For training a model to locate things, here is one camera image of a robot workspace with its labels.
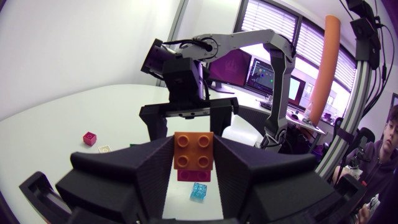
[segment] white wall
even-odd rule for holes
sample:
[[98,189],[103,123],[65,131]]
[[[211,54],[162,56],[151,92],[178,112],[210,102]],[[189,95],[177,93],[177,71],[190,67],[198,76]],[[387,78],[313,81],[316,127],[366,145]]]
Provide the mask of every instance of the white wall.
[[0,13],[0,121],[99,86],[155,85],[140,69],[154,39],[167,40],[179,3],[8,0]]
[[240,0],[189,1],[178,39],[200,34],[231,34]]

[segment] white table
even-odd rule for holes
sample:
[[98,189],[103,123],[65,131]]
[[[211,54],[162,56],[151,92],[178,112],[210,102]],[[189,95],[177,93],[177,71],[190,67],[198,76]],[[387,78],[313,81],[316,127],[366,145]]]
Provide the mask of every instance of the white table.
[[[267,116],[271,114],[271,111],[263,108],[260,106],[259,101],[264,101],[263,98],[259,98],[259,97],[255,97],[253,95],[250,95],[248,93],[245,93],[243,91],[239,91],[237,89],[231,89],[232,92],[234,92],[234,94],[228,94],[228,93],[216,93],[213,92],[212,96],[216,97],[216,98],[227,98],[227,97],[237,97],[238,98],[238,102],[239,102],[239,108],[242,109],[247,109],[250,111],[253,111],[253,116],[256,116],[256,112],[261,113],[261,114],[266,114]],[[288,107],[288,113],[289,111],[294,110],[293,108]],[[314,126],[310,125],[310,124],[305,124],[304,122],[302,122],[303,119],[303,114],[299,113],[298,115],[298,119],[292,119],[289,115],[286,115],[286,120],[288,123],[292,123],[292,124],[296,124],[302,128],[308,129],[310,131],[315,132],[317,135],[315,136],[315,139],[312,142],[312,145],[309,149],[309,152],[312,151],[312,149],[315,148],[315,146],[317,145],[320,137],[322,135],[325,135],[326,133],[324,131],[322,131],[320,128],[315,128]],[[251,124],[253,126],[256,126],[257,124],[257,130],[262,133],[262,130],[264,128],[264,124],[263,122],[265,121],[265,119],[263,118],[256,118],[256,119],[252,119],[251,120]]]
[[[212,98],[234,97],[211,91]],[[139,117],[141,106],[168,102],[166,88],[147,85],[112,85],[54,100],[0,122],[0,191],[21,223],[43,223],[19,190],[35,171],[42,171],[55,184],[71,169],[73,152],[98,153],[98,147],[112,150],[149,141],[147,127]],[[209,131],[210,117],[191,120],[169,118],[167,135],[175,131]],[[97,141],[89,147],[82,136],[90,131]],[[223,137],[254,145],[262,136],[239,116],[232,117]],[[213,220],[223,218],[215,169],[203,203],[192,202],[192,182],[177,182],[172,169],[164,218]]]

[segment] monitor screen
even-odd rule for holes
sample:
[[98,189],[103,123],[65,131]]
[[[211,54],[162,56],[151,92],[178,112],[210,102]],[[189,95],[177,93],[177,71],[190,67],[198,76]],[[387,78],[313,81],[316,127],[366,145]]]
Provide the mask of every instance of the monitor screen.
[[244,86],[248,75],[251,54],[241,49],[228,52],[228,54],[210,63],[210,76],[207,80]]
[[271,65],[255,58],[246,86],[250,90],[263,95],[272,94],[274,89],[274,70]]
[[297,77],[290,76],[289,103],[299,106],[304,87],[305,81]]

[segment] gray robotic arm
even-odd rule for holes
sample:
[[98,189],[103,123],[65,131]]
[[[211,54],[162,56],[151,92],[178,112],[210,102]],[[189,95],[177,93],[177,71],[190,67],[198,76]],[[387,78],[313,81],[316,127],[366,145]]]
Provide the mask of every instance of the gray robotic arm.
[[269,149],[278,151],[287,127],[285,115],[289,97],[290,74],[295,65],[295,48],[292,43],[273,30],[238,32],[230,35],[203,34],[193,39],[204,42],[210,47],[204,49],[198,45],[191,45],[183,48],[180,53],[183,57],[191,57],[203,62],[212,62],[226,55],[230,50],[254,44],[263,44],[270,53],[275,75],[274,101],[271,115],[266,121],[266,135],[257,147],[272,146]]
[[[167,60],[192,58],[194,61],[213,62],[231,50],[263,44],[270,53],[271,66],[274,70],[274,101],[271,115],[266,120],[266,136],[259,147],[265,148],[271,144],[270,146],[278,146],[273,151],[279,150],[287,127],[285,115],[289,98],[290,74],[295,65],[295,47],[288,39],[268,29],[234,34],[203,34],[192,40],[165,43],[157,41],[160,43],[152,47],[141,69],[143,72],[162,75],[163,62]],[[163,45],[178,43],[181,45],[176,52]]]

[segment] boy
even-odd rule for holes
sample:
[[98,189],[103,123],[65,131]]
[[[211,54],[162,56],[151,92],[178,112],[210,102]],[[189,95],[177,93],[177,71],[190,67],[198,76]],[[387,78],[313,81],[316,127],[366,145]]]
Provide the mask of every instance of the boy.
[[[398,105],[391,108],[388,115],[388,122],[383,130],[383,139],[375,143],[367,143],[364,149],[365,158],[370,159],[370,162],[360,161],[359,169],[363,171],[359,177],[359,182],[366,185],[366,193],[362,198],[359,205],[368,203],[372,197],[379,194],[382,201],[383,193],[391,181],[393,171],[398,165]],[[354,155],[356,150],[353,150],[348,156],[349,161]],[[336,167],[333,174],[333,181],[336,182],[339,166]]]

